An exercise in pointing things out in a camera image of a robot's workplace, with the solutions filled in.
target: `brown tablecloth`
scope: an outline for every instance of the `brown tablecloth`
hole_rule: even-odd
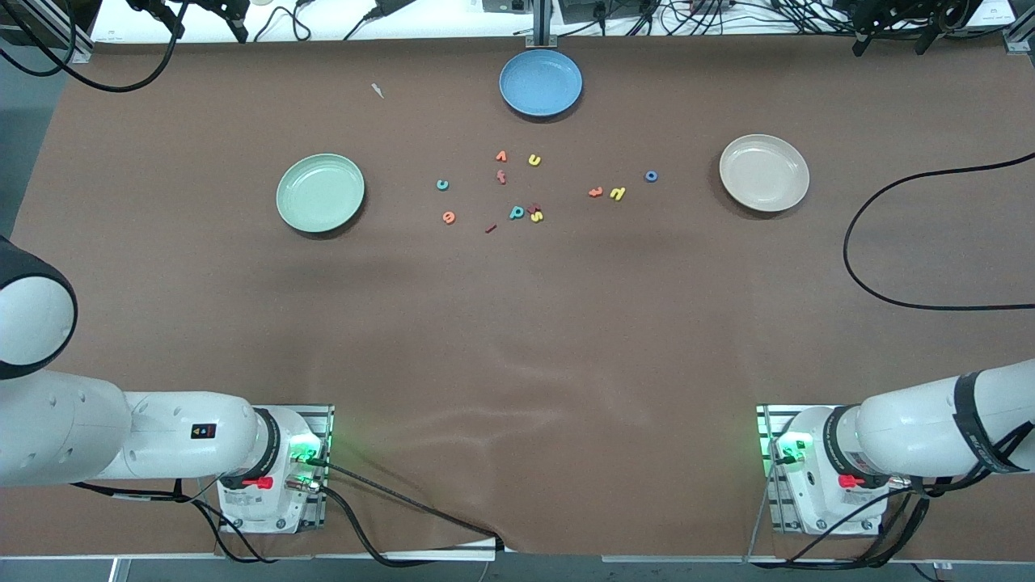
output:
[[[850,46],[564,39],[585,89],[553,123],[500,98],[518,39],[182,47],[135,93],[69,83],[13,238],[79,294],[54,369],[333,403],[335,461],[519,551],[740,555],[763,483],[756,404],[857,402],[1032,356],[1032,314],[906,311],[840,264],[849,219],[885,183],[1032,149],[1031,64],[996,42]],[[155,61],[97,54],[83,70],[129,81]],[[783,215],[721,188],[719,152],[750,133],[808,162]],[[359,165],[367,198],[350,230],[312,240],[273,194],[323,151]],[[1031,300],[1033,172],[889,194],[857,231],[859,271],[906,299]],[[507,219],[532,203],[542,223]],[[338,487],[382,549],[476,537]],[[1035,559],[1030,487],[996,477],[937,501],[904,555]],[[0,520],[6,555],[213,547],[188,507],[67,487],[3,491]],[[757,551],[801,544],[764,530]],[[334,511],[260,547],[359,551]]]

